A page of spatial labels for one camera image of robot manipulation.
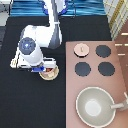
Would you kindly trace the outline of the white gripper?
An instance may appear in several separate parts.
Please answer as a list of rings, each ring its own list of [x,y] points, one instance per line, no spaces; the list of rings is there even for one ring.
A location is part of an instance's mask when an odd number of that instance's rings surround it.
[[[45,72],[48,68],[54,69],[56,67],[56,60],[54,58],[43,57],[39,62],[31,64],[23,57],[19,57],[16,67],[31,72]]]

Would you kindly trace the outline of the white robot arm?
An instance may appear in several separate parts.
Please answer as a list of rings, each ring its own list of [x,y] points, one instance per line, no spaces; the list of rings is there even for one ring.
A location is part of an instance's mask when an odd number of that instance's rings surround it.
[[[54,58],[46,58],[41,51],[42,47],[56,49],[61,45],[62,34],[58,12],[65,7],[64,0],[43,0],[49,14],[48,26],[27,25],[21,33],[18,43],[17,68],[31,68],[34,72],[55,68]]]

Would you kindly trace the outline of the blue white robot base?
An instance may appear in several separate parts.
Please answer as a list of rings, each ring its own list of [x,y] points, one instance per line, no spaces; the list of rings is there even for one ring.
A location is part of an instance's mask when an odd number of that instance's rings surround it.
[[[57,12],[59,15],[63,15],[68,9],[68,0],[55,0],[57,5]],[[45,2],[42,2],[42,10],[45,14],[48,14],[48,8]]]

